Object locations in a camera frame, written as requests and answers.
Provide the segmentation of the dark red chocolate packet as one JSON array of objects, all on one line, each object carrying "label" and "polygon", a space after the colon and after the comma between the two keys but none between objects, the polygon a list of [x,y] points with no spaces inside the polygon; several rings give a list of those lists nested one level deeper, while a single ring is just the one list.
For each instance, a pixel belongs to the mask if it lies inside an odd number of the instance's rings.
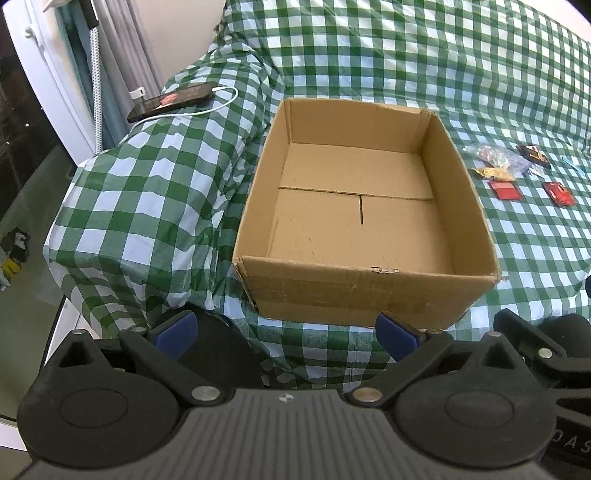
[{"label": "dark red chocolate packet", "polygon": [[543,188],[552,202],[558,207],[570,207],[576,204],[575,197],[560,182],[544,182]]}]

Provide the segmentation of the red snack packet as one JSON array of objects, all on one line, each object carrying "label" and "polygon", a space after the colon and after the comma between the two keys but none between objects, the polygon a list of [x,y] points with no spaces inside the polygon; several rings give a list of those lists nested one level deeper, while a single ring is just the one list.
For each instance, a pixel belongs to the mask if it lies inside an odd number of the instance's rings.
[{"label": "red snack packet", "polygon": [[521,201],[523,196],[520,190],[512,182],[490,181],[489,186],[502,201]]}]

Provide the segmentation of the light blue thin stick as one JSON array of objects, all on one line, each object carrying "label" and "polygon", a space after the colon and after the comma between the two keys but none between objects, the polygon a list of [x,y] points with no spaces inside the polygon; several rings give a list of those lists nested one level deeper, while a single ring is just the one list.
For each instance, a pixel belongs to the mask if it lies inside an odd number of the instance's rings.
[{"label": "light blue thin stick", "polygon": [[561,159],[565,164],[569,165],[572,169],[576,170],[577,172],[579,172],[582,175],[586,175],[586,171],[583,169],[583,167],[578,165],[577,163],[575,163],[571,158],[562,156]]}]

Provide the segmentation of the yellow gold snack bar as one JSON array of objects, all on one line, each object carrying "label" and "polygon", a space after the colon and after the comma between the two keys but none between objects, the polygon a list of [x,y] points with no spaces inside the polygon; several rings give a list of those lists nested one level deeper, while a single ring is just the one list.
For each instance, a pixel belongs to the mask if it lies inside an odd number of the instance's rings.
[{"label": "yellow gold snack bar", "polygon": [[473,171],[483,180],[499,182],[515,182],[516,178],[506,169],[497,167],[473,168]]}]

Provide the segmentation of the black biscuit packet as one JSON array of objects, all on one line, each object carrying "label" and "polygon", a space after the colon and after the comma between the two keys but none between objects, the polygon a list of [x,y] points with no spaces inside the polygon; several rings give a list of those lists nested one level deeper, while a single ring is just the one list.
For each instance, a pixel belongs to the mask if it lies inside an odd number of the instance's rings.
[{"label": "black biscuit packet", "polygon": [[518,144],[517,151],[528,161],[544,169],[551,170],[552,166],[548,157],[535,145]]}]

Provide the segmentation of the clear bag of candies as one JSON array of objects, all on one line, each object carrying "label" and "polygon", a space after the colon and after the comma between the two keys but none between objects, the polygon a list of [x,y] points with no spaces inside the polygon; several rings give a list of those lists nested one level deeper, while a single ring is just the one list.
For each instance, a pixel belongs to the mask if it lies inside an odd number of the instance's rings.
[{"label": "clear bag of candies", "polygon": [[532,163],[520,154],[501,146],[479,143],[464,147],[463,151],[476,160],[490,167],[503,169],[513,176],[520,176],[532,166]]}]

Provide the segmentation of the green checkered sofa cover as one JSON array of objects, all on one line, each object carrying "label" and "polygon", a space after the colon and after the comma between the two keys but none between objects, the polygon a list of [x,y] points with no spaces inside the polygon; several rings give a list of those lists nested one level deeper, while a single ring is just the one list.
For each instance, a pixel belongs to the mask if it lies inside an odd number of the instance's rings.
[{"label": "green checkered sofa cover", "polygon": [[590,313],[590,37],[519,1],[230,1],[77,170],[43,254],[105,338],[195,306],[280,388],[380,373],[380,313],[479,340]]}]

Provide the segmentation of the open cardboard box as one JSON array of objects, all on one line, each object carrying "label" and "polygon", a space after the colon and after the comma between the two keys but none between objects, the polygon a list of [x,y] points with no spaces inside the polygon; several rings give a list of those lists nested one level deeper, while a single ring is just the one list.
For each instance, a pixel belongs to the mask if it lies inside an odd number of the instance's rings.
[{"label": "open cardboard box", "polygon": [[468,170],[426,109],[280,103],[232,258],[260,316],[445,329],[501,276]]}]

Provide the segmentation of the dark items on floor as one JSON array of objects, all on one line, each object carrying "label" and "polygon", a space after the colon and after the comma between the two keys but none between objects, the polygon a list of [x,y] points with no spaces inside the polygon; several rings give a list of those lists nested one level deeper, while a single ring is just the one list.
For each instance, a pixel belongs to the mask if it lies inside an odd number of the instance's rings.
[{"label": "dark items on floor", "polygon": [[29,235],[18,227],[1,239],[1,291],[11,286],[11,281],[20,273],[29,256]]}]

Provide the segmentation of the black smartphone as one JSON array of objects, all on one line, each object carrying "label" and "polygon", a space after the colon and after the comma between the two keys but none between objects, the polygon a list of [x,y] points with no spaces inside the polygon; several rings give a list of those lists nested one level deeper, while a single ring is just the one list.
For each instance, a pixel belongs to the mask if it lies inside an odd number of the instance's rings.
[{"label": "black smartphone", "polygon": [[128,113],[127,122],[136,123],[174,110],[205,105],[211,101],[213,88],[214,83],[201,83],[142,100]]}]

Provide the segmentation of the grey curtain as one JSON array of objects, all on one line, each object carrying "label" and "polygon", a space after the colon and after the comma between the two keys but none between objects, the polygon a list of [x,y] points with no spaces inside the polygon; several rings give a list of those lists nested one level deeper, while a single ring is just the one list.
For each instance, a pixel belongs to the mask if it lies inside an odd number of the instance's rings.
[{"label": "grey curtain", "polygon": [[94,1],[108,60],[129,92],[142,87],[148,97],[160,92],[160,74],[152,58],[135,1]]}]

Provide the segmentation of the white window door frame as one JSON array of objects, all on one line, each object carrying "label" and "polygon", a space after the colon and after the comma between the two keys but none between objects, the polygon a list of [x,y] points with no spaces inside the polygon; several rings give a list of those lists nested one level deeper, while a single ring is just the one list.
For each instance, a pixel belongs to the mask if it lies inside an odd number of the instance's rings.
[{"label": "white window door frame", "polygon": [[56,17],[47,1],[2,6],[16,53],[43,111],[76,165],[94,155],[91,108],[75,75]]}]

